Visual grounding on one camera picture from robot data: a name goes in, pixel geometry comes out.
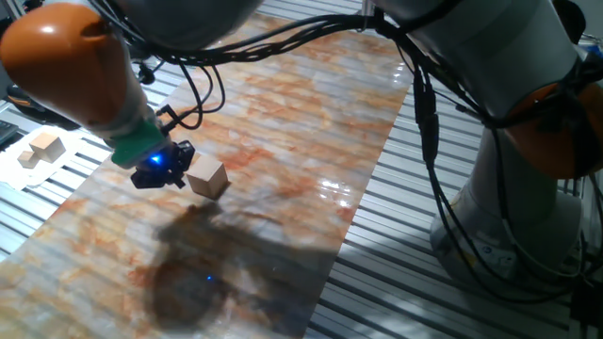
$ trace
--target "wooden block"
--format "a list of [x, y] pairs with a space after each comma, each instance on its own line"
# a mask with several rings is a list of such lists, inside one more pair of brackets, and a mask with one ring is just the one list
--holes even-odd
[[23, 151], [21, 155], [19, 155], [18, 160], [24, 169], [33, 169], [38, 165], [40, 157], [35, 152]]
[[213, 200], [217, 199], [228, 185], [224, 164], [207, 155], [200, 155], [190, 166], [187, 178], [193, 192]]
[[40, 134], [29, 143], [29, 146], [40, 159], [51, 164], [65, 153], [65, 146], [60, 138], [49, 133]]

